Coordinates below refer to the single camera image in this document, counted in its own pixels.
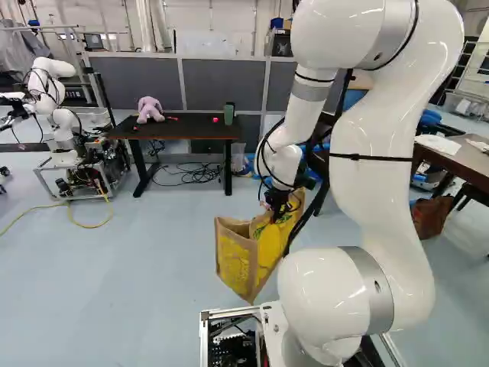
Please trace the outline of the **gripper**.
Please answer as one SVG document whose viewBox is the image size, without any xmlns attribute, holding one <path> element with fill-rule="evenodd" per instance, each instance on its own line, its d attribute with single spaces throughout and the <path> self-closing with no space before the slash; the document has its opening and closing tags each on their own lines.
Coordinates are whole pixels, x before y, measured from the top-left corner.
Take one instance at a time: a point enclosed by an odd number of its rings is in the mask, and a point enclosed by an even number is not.
<svg viewBox="0 0 489 367">
<path fill-rule="evenodd" d="M 265 202 L 272 212 L 271 222 L 277 222 L 285 214 L 293 211 L 293 206 L 289 199 L 293 191 L 279 190 L 276 187 L 271 187 L 264 193 Z"/>
</svg>

